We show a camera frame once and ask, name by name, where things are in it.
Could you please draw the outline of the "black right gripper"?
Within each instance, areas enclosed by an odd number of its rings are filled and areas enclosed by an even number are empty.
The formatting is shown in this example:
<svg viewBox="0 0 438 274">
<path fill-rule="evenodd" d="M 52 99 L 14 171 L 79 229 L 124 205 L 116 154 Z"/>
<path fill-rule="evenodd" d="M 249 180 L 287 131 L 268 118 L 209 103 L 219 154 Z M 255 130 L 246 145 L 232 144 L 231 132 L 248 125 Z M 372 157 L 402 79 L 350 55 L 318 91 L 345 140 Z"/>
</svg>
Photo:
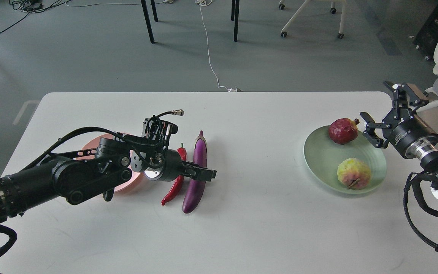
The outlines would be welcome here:
<svg viewBox="0 0 438 274">
<path fill-rule="evenodd" d="M 384 123 L 376 123 L 370 114 L 360 112 L 365 121 L 363 136 L 375 148 L 387 148 L 389 142 L 403 158 L 415 158 L 414 153 L 408 150 L 420 139 L 426 139 L 432 145 L 437 144 L 438 134 L 416 115 L 421 107 L 429 103 L 426 94 L 414 84 L 397 84 L 385 80 L 383 85 L 388 89 L 386 94 L 391 98 L 395 112 L 390 112 L 384 118 Z M 387 140 L 380 138 L 375 133 L 376 129 L 384 130 Z"/>
</svg>

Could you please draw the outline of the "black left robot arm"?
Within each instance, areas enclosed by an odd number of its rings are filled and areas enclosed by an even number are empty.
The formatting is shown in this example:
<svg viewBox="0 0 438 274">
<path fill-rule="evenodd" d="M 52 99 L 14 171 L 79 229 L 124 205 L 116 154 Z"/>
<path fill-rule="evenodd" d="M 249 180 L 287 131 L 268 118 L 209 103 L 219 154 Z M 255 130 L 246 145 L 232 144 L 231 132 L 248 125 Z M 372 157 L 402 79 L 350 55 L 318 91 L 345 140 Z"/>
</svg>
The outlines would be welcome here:
<svg viewBox="0 0 438 274">
<path fill-rule="evenodd" d="M 183 114 L 183 110 L 172 110 L 146 118 L 140 137 L 101 127 L 79 128 L 58 139 L 19 172 L 0 177 L 0 257 L 17 240 L 17 233 L 3 222 L 59 196 L 71 205 L 100 194 L 111 201 L 115 187 L 128 182 L 133 171 L 162 182 L 180 175 L 199 182 L 214 179 L 216 170 L 196 160 L 183 160 L 177 151 L 169 149 L 169 139 L 178 127 L 162 116 Z M 53 152 L 64 142 L 89 132 L 105 132 L 111 138 L 101 138 L 96 148 Z"/>
</svg>

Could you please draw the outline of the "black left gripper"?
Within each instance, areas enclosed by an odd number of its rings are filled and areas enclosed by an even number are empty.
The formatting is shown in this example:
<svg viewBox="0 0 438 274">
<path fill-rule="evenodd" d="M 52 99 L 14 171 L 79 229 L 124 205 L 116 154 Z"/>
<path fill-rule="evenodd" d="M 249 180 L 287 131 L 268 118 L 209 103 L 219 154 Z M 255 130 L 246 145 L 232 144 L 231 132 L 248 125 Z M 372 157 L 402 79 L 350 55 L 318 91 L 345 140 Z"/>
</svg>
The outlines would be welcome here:
<svg viewBox="0 0 438 274">
<path fill-rule="evenodd" d="M 197 163 L 182 161 L 176 150 L 168 149 L 162 167 L 158 169 L 148 168 L 144 175 L 151 181 L 172 182 L 179 175 L 188 177 L 199 182 L 210 182 L 215 179 L 217 171 L 202 167 Z"/>
</svg>

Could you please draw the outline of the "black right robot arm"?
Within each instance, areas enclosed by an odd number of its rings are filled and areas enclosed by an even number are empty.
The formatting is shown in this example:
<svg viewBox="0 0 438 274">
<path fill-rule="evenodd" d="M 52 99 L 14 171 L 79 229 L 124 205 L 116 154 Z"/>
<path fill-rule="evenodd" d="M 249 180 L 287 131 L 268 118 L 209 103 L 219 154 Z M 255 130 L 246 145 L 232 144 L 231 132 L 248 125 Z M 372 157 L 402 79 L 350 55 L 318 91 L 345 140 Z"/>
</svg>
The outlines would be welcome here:
<svg viewBox="0 0 438 274">
<path fill-rule="evenodd" d="M 438 244 L 417 229 L 408 210 L 409 191 L 413 191 L 419 208 L 438 218 L 438 149 L 435 147 L 438 134 L 417 114 L 428 104 L 428 99 L 408 83 L 385 80 L 383 84 L 392 101 L 391 110 L 380 123 L 376 123 L 370 114 L 361 112 L 365 121 L 363 136 L 375 148 L 392 145 L 402 158 L 419 160 L 422 171 L 410 173 L 403 189 L 403 210 L 414 233 L 438 252 Z"/>
</svg>

